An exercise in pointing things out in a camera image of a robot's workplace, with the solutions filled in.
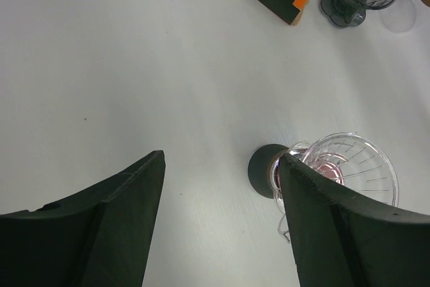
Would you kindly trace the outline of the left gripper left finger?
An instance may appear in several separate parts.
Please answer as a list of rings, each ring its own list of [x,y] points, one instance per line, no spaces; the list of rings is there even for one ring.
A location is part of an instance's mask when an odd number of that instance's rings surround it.
[[[2,286],[141,286],[165,155],[34,211],[1,216]]]

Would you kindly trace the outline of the glass carafe with red rim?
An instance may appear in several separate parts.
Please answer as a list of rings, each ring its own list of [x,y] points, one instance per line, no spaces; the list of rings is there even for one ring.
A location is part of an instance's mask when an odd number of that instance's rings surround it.
[[[248,164],[248,178],[253,189],[266,198],[274,198],[275,190],[280,189],[279,158],[289,153],[301,159],[310,148],[311,143],[297,142],[291,147],[280,144],[268,144],[258,148]]]

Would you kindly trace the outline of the clear glass dripper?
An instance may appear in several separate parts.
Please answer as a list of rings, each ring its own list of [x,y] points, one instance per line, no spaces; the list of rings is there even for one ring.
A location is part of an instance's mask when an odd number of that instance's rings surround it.
[[[394,167],[385,152],[361,136],[334,133],[315,142],[300,141],[278,146],[269,165],[268,182],[282,213],[278,233],[290,242],[290,232],[280,185],[280,157],[290,154],[317,173],[346,188],[389,206],[398,206],[399,188]]]

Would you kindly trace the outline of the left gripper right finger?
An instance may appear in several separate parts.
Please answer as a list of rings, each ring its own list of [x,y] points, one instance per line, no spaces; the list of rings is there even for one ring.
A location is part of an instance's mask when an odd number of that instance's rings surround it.
[[[279,160],[301,286],[428,286],[429,216],[383,204]]]

